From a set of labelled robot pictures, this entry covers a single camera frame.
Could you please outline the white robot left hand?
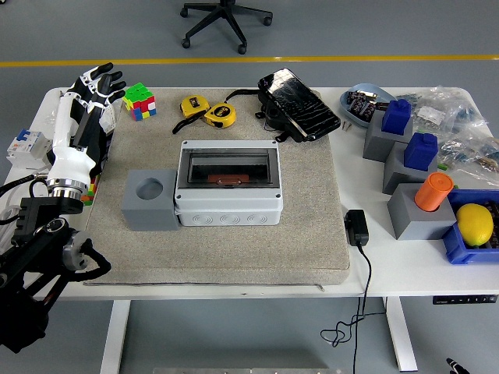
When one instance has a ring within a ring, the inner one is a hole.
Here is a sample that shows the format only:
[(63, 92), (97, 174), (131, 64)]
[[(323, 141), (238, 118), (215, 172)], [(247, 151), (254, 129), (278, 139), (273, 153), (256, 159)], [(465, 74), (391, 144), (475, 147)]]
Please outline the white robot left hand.
[(80, 75), (59, 98), (48, 173), (52, 185), (87, 186), (101, 163), (105, 131), (101, 118), (125, 95), (122, 72), (110, 62)]

